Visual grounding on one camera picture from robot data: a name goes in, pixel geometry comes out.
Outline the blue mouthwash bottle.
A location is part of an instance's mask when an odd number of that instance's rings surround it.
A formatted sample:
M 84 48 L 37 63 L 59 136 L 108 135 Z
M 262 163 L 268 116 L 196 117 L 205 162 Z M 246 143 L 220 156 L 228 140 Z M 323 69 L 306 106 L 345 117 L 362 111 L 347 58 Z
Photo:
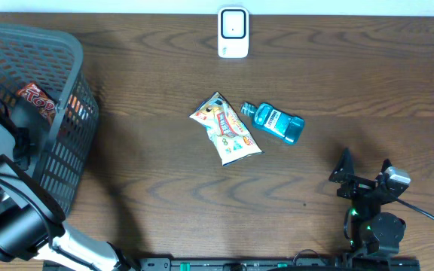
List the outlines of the blue mouthwash bottle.
M 240 112 L 251 119 L 256 129 L 270 133 L 288 145 L 297 143 L 305 126 L 303 118 L 287 114 L 268 103 L 261 103 L 257 107 L 244 102 Z

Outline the cream chips snack bag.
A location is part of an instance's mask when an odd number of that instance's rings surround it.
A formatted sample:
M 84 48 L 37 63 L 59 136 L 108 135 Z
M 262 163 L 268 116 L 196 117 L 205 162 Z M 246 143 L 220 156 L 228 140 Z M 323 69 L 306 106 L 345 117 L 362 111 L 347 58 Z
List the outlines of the cream chips snack bag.
M 262 153 L 246 125 L 219 92 L 202 102 L 189 117 L 205 127 L 223 166 Z

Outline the red Top snack wrapper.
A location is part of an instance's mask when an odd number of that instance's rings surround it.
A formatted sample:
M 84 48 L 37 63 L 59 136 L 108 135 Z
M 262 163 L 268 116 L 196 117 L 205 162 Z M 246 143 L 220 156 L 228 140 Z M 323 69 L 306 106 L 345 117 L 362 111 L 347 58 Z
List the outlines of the red Top snack wrapper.
M 37 84 L 30 83 L 17 91 L 17 95 L 38 109 L 38 113 L 51 126 L 56 116 L 56 104 Z

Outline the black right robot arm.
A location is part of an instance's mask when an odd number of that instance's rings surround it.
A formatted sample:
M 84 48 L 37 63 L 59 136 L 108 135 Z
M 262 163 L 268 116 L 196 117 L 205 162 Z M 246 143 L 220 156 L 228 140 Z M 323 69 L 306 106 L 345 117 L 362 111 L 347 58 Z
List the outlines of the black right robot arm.
M 351 201 L 344 235 L 353 252 L 363 257 L 398 254 L 406 224 L 401 218 L 382 212 L 381 206 L 395 202 L 406 191 L 411 184 L 410 175 L 386 159 L 375 179 L 359 177 L 354 172 L 350 150 L 345 148 L 329 181 L 340 185 L 337 196 Z

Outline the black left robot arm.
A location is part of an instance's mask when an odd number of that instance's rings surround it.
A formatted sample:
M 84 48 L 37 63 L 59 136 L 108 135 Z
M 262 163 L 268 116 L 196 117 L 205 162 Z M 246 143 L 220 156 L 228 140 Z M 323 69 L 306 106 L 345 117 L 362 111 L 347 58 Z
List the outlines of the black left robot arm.
M 0 260 L 43 260 L 71 270 L 139 270 L 140 264 L 109 242 L 66 223 L 57 201 L 26 170 L 29 129 L 10 119 L 0 100 Z

